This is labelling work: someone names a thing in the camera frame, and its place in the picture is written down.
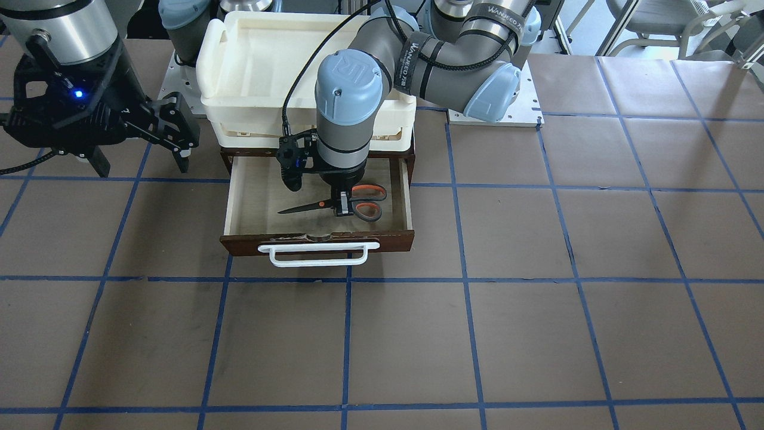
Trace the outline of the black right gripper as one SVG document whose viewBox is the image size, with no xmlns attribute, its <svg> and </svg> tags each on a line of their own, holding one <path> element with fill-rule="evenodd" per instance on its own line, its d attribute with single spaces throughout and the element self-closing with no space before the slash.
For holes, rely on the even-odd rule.
<svg viewBox="0 0 764 430">
<path fill-rule="evenodd" d="M 199 147 L 200 127 L 178 92 L 151 100 L 123 42 L 83 63 L 58 61 L 47 42 L 27 42 L 14 72 L 14 104 L 2 115 L 6 133 L 30 148 L 87 159 L 102 179 L 111 163 L 101 146 L 142 138 L 174 154 L 181 173 Z"/>
</svg>

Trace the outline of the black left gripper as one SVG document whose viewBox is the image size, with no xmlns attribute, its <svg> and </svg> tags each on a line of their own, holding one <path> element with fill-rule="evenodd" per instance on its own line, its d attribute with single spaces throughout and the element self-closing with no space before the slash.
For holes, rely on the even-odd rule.
<svg viewBox="0 0 764 430">
<path fill-rule="evenodd" d="M 349 217 L 354 215 L 352 207 L 352 188 L 363 179 L 365 168 L 357 168 L 354 171 L 339 170 L 322 173 L 319 176 L 323 182 L 330 185 L 332 193 L 335 196 L 335 215 L 336 217 Z"/>
</svg>

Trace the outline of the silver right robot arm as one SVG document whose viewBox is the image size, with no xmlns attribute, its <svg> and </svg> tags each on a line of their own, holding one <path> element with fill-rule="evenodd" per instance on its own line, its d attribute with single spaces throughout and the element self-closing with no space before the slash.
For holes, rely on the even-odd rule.
<svg viewBox="0 0 764 430">
<path fill-rule="evenodd" d="M 25 147 L 48 149 L 2 174 L 71 154 L 107 177 L 111 165 L 101 147 L 129 138 L 161 145 L 188 171 L 199 123 L 181 93 L 160 100 L 145 93 L 106 3 L 3 1 L 1 12 L 24 51 L 2 127 Z"/>
</svg>

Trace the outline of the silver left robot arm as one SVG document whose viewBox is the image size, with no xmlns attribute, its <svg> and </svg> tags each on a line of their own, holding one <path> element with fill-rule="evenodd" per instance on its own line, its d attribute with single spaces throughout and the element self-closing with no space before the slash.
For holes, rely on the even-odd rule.
<svg viewBox="0 0 764 430">
<path fill-rule="evenodd" d="M 485 122 L 504 117 L 519 85 L 512 63 L 528 39 L 533 1 L 460 1 L 457 21 L 432 6 L 432 27 L 454 23 L 447 41 L 420 32 L 404 8 L 377 9 L 346 49 L 322 60 L 315 84 L 317 166 L 332 188 L 335 214 L 352 213 L 352 188 L 365 173 L 375 117 L 390 91 L 412 95 Z"/>
</svg>

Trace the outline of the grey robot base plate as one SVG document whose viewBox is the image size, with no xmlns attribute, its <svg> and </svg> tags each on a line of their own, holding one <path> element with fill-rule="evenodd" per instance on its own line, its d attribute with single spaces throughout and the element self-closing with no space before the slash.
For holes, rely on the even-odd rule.
<svg viewBox="0 0 764 430">
<path fill-rule="evenodd" d="M 528 65 L 502 61 L 477 88 L 462 112 L 449 110 L 457 125 L 537 127 L 545 123 Z"/>
</svg>

